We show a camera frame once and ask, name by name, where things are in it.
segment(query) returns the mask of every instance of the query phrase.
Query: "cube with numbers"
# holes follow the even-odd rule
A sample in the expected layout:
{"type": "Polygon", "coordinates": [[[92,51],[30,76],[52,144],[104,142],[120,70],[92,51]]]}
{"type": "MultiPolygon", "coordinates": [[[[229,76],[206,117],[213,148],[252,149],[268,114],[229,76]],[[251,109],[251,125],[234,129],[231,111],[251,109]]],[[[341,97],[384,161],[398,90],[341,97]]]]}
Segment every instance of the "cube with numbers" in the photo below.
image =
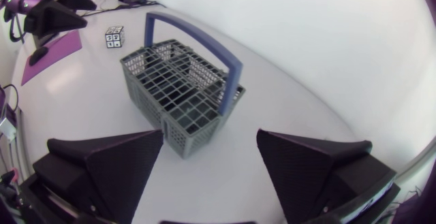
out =
{"type": "Polygon", "coordinates": [[[106,46],[108,48],[121,48],[124,41],[124,27],[110,27],[106,32],[106,46]]]}

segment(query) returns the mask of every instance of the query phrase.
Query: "purple mat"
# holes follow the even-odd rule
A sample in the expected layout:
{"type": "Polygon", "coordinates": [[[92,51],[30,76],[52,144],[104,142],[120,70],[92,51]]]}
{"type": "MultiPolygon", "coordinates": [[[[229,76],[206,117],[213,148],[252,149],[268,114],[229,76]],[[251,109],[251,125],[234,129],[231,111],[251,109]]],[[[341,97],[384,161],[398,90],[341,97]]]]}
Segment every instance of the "purple mat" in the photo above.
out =
{"type": "Polygon", "coordinates": [[[46,44],[45,47],[49,48],[47,55],[42,57],[33,67],[29,65],[30,57],[27,59],[25,72],[22,75],[21,86],[25,85],[47,67],[80,50],[82,48],[82,42],[80,41],[78,30],[75,30],[51,41],[46,44]]]}

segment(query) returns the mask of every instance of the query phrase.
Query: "basket handle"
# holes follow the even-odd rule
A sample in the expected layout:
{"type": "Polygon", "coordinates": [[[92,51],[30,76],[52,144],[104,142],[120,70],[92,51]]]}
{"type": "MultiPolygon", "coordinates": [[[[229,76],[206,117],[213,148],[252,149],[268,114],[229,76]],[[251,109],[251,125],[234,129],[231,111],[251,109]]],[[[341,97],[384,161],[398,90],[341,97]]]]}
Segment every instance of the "basket handle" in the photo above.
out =
{"type": "Polygon", "coordinates": [[[189,34],[195,40],[200,42],[204,47],[212,52],[220,61],[222,61],[229,68],[229,75],[225,82],[225,92],[219,106],[219,113],[225,115],[233,104],[233,96],[238,88],[240,73],[243,69],[243,64],[222,44],[211,37],[203,30],[186,22],[176,16],[162,12],[149,12],[146,15],[145,24],[145,47],[153,45],[153,31],[155,28],[155,20],[161,20],[171,24],[185,33],[189,34]]]}

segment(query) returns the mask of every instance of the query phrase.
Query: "grid mesh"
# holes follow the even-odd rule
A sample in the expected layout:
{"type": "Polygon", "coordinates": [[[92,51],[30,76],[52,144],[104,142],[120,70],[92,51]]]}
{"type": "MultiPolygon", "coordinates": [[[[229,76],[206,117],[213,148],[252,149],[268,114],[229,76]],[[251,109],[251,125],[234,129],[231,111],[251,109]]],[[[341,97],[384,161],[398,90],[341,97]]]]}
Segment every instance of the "grid mesh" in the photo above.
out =
{"type": "MultiPolygon", "coordinates": [[[[174,39],[141,48],[121,63],[131,99],[153,126],[162,127],[162,112],[169,114],[164,133],[182,157],[208,142],[222,119],[224,72],[174,39]]],[[[244,92],[237,88],[229,113],[244,92]]]]}

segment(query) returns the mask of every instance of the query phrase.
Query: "cable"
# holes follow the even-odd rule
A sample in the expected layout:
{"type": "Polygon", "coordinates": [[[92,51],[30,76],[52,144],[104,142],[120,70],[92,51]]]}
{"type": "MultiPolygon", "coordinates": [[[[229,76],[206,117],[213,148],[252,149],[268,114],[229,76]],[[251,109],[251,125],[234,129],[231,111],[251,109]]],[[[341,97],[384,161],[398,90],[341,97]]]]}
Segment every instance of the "cable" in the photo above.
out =
{"type": "Polygon", "coordinates": [[[18,108],[18,90],[16,89],[15,85],[13,85],[13,84],[8,84],[5,87],[3,87],[3,89],[9,88],[9,87],[14,88],[15,89],[15,93],[16,93],[16,105],[15,105],[15,108],[14,108],[14,112],[15,112],[16,109],[18,108]]]}
{"type": "Polygon", "coordinates": [[[16,24],[17,24],[17,27],[18,27],[18,32],[20,33],[21,42],[22,42],[22,44],[25,44],[25,35],[26,35],[26,33],[23,34],[22,31],[21,31],[20,19],[18,18],[18,14],[15,15],[15,18],[16,18],[16,24]]]}
{"type": "Polygon", "coordinates": [[[11,27],[9,28],[9,38],[14,43],[16,43],[16,42],[18,42],[20,40],[24,43],[24,37],[25,37],[26,33],[21,34],[21,29],[20,29],[20,37],[15,37],[15,35],[14,35],[15,18],[17,19],[17,22],[18,22],[18,17],[17,17],[16,14],[13,15],[12,19],[11,19],[11,27]]]}
{"type": "Polygon", "coordinates": [[[1,148],[0,148],[0,156],[1,156],[1,160],[3,162],[3,165],[5,166],[5,171],[7,172],[6,161],[5,161],[5,158],[3,157],[3,152],[1,151],[1,148]]]}
{"type": "Polygon", "coordinates": [[[139,7],[152,6],[152,5],[162,5],[162,4],[158,3],[156,1],[145,1],[145,2],[142,2],[142,3],[138,4],[138,5],[120,5],[120,6],[116,7],[116,8],[109,9],[109,10],[100,10],[100,11],[95,11],[94,13],[85,13],[85,14],[81,15],[81,17],[93,16],[93,15],[96,15],[96,14],[101,14],[101,13],[104,13],[104,12],[111,12],[111,11],[116,11],[116,10],[136,9],[136,8],[139,8],[139,7]]]}

